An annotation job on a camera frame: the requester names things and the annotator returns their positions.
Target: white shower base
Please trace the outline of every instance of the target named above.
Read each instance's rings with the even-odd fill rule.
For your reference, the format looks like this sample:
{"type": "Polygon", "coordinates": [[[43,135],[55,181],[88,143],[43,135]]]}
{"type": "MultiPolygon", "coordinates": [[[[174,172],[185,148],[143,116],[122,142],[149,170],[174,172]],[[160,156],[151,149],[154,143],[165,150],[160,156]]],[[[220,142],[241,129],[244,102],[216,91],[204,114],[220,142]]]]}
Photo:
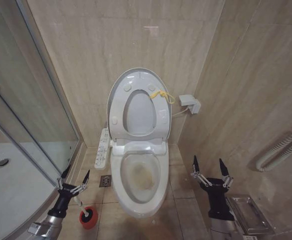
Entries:
{"type": "MultiPolygon", "coordinates": [[[[44,142],[42,146],[54,155],[57,165],[67,162],[65,148],[73,142],[44,142]]],[[[52,178],[58,173],[38,148],[30,142],[21,144],[52,178]]],[[[0,143],[0,160],[9,163],[0,167],[0,239],[7,236],[25,222],[52,193],[54,186],[37,168],[11,143],[0,143]]]]}

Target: metal robot arm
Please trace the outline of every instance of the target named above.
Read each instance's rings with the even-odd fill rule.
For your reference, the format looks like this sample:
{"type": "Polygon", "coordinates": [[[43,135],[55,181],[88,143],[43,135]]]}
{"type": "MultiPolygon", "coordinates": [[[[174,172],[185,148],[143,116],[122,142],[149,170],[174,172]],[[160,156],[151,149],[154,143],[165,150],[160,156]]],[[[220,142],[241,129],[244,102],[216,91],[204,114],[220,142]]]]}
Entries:
{"type": "Polygon", "coordinates": [[[244,240],[245,236],[238,232],[235,218],[230,213],[225,193],[233,183],[233,177],[229,175],[225,164],[219,159],[222,177],[205,177],[200,173],[197,157],[194,156],[193,173],[200,187],[207,192],[210,204],[208,216],[211,219],[211,235],[213,240],[244,240]]]}
{"type": "Polygon", "coordinates": [[[33,235],[34,240],[56,240],[61,231],[61,222],[66,217],[66,211],[71,198],[76,197],[84,191],[89,180],[89,170],[79,186],[64,183],[70,166],[57,179],[57,189],[59,197],[52,209],[48,211],[46,218],[41,222],[34,222],[28,228],[28,232],[33,235]]]}

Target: toilet lid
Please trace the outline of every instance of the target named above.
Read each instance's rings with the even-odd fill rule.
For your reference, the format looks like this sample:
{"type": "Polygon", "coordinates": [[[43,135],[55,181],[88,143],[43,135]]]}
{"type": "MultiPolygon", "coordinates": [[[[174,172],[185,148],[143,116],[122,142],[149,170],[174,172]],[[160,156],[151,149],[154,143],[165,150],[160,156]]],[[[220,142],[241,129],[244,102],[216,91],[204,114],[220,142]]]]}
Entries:
{"type": "Polygon", "coordinates": [[[145,68],[123,73],[115,82],[107,104],[107,121],[113,141],[165,141],[170,132],[171,105],[157,91],[167,92],[160,78],[145,68]]]}

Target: toilet stain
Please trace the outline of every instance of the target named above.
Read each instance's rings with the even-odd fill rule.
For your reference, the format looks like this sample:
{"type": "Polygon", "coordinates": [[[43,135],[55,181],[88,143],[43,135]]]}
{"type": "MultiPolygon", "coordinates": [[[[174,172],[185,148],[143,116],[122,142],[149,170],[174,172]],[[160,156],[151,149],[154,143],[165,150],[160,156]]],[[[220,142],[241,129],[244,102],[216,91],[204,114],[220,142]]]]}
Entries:
{"type": "Polygon", "coordinates": [[[151,172],[143,164],[134,166],[131,177],[136,187],[140,190],[151,189],[154,185],[151,172]]]}

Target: shower drain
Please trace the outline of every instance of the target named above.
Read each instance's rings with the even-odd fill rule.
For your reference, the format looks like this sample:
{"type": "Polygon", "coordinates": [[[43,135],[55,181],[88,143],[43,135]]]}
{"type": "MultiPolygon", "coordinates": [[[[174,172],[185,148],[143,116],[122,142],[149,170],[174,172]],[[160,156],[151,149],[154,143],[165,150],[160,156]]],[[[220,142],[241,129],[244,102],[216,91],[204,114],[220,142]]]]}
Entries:
{"type": "Polygon", "coordinates": [[[9,162],[8,158],[4,158],[3,160],[0,160],[0,168],[5,166],[9,162]]]}

